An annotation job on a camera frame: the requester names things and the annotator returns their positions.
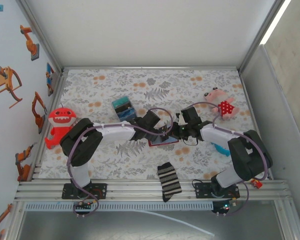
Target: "pink plush toy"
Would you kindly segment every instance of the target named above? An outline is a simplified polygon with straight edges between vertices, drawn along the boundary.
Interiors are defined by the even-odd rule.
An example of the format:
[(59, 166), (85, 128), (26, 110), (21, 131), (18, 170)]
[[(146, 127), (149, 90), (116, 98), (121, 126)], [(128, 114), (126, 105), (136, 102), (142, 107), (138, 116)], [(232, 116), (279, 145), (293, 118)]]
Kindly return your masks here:
[[(240, 108), (234, 107), (230, 104), (235, 99), (233, 97), (228, 97), (228, 95), (224, 91), (218, 89), (217, 87), (214, 87), (210, 93), (205, 93), (204, 98), (209, 103), (218, 105), (218, 107), (221, 108), (221, 117), (224, 120), (234, 117), (240, 111)], [(212, 112), (217, 113), (218, 108), (212, 108)]]

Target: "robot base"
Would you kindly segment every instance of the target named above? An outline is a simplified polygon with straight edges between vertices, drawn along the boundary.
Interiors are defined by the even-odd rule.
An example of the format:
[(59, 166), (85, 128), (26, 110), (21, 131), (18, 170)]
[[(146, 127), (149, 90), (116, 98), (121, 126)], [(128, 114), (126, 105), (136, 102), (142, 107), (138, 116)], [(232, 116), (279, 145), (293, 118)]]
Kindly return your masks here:
[[(106, 199), (107, 184), (106, 183), (89, 183), (83, 189), (96, 196), (97, 199)], [(76, 188), (73, 183), (66, 183), (62, 190), (62, 199), (84, 199), (87, 194)]]
[(224, 195), (216, 196), (212, 191), (211, 182), (196, 182), (193, 184), (195, 188), (195, 196), (197, 199), (232, 199), (240, 198), (238, 187), (234, 184), (227, 188)]

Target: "black and white striped sock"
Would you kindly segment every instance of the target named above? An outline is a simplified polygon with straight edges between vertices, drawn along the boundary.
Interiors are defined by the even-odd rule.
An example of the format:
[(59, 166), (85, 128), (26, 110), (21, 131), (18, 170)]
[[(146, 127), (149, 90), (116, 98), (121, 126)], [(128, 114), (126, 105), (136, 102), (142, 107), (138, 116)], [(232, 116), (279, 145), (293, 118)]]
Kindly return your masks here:
[(158, 166), (158, 176), (162, 186), (162, 198), (166, 203), (173, 194), (182, 193), (176, 170), (170, 162)]

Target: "mounting plate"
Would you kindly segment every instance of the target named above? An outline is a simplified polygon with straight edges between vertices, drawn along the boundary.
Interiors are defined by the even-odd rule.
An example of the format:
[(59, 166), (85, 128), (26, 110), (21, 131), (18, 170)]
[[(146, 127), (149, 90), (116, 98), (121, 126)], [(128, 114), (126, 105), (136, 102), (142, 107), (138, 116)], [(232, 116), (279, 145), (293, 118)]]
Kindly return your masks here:
[(195, 186), (195, 196), (197, 199), (232, 199), (240, 198), (239, 188), (236, 185), (229, 187), (228, 192), (222, 197), (216, 197), (211, 191), (211, 182), (196, 182)]
[[(96, 196), (97, 199), (106, 199), (106, 183), (90, 183), (89, 192)], [(78, 196), (78, 189), (72, 183), (66, 183), (62, 190), (62, 199), (82, 199)]]

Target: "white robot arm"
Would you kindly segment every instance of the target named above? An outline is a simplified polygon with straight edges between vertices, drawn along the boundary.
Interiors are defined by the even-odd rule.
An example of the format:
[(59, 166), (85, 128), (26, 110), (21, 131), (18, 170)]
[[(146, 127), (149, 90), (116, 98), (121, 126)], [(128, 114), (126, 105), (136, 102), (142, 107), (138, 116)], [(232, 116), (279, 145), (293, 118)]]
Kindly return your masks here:
[[(266, 159), (267, 168), (272, 166), (272, 159), (254, 130), (234, 134), (233, 131), (219, 128), (209, 121), (202, 122), (194, 107), (182, 110), (181, 114), (186, 125), (178, 125), (174, 122), (168, 133), (169, 136), (182, 140), (188, 140), (188, 137), (192, 136), (199, 141), (212, 142), (230, 151), (233, 166), (211, 179), (212, 191), (216, 196), (223, 195), (231, 185), (248, 181), (262, 173), (265, 170), (262, 158)], [(114, 124), (92, 123), (88, 118), (83, 118), (60, 141), (66, 156), (69, 156), (75, 147), (70, 159), (72, 181), (76, 182), (80, 188), (89, 185), (91, 180), (88, 174), (88, 161), (100, 144), (115, 140), (148, 139), (153, 141), (160, 133), (154, 128), (159, 120), (160, 118), (151, 111), (148, 111), (142, 118), (137, 117), (129, 122)], [(80, 135), (91, 127), (98, 128), (87, 132), (84, 138), (75, 145)]]

